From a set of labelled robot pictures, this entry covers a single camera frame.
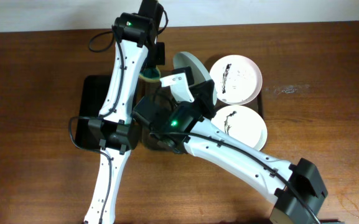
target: wooden table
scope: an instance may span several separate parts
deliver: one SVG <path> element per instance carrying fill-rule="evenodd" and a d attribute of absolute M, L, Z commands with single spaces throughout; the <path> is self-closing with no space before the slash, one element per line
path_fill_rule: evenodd
<path fill-rule="evenodd" d="M 80 223 L 98 160 L 67 133 L 85 77 L 111 72 L 88 51 L 100 30 L 0 34 L 0 223 Z M 170 28 L 167 65 L 189 51 L 209 69 L 240 54 L 260 67 L 264 152 L 319 168 L 319 218 L 359 223 L 359 22 Z M 256 223 L 273 205 L 216 165 L 138 145 L 124 170 L 117 223 Z"/>

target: white plate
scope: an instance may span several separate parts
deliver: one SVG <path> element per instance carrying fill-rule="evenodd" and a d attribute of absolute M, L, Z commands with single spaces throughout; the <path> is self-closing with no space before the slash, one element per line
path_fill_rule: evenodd
<path fill-rule="evenodd" d="M 258 66 L 241 55 L 229 55 L 215 62 L 210 76 L 215 82 L 218 99 L 230 105 L 249 103 L 262 88 Z"/>
<path fill-rule="evenodd" d="M 263 148 L 268 137 L 264 120 L 257 112 L 245 106 L 226 106 L 217 111 L 211 122 L 221 131 L 257 151 Z"/>
<path fill-rule="evenodd" d="M 204 81 L 210 80 L 211 76 L 203 63 L 189 52 L 179 52 L 174 56 L 174 68 L 183 68 L 190 66 L 194 78 L 194 84 L 197 85 Z M 214 89 L 212 96 L 213 104 L 217 103 L 217 91 Z"/>

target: white backdrop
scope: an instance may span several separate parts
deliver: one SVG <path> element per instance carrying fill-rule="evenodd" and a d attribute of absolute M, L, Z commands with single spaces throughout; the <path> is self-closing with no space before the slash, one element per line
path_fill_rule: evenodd
<path fill-rule="evenodd" d="M 141 0 L 0 0 L 0 32 L 109 28 Z M 359 0 L 160 0 L 169 26 L 359 20 Z"/>

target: green sponge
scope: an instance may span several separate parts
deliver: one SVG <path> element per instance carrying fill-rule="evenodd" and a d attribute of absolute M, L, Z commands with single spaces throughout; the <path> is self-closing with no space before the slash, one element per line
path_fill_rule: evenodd
<path fill-rule="evenodd" d="M 140 72 L 139 77 L 146 82 L 155 83 L 160 81 L 161 72 L 157 66 L 154 68 L 145 68 Z"/>

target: green led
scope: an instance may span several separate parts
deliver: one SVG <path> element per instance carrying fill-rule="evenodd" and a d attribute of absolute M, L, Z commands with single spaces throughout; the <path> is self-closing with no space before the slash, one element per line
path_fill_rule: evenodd
<path fill-rule="evenodd" d="M 178 125 L 178 121 L 177 120 L 173 120 L 172 122 L 171 122 L 171 126 L 172 127 L 176 127 Z"/>

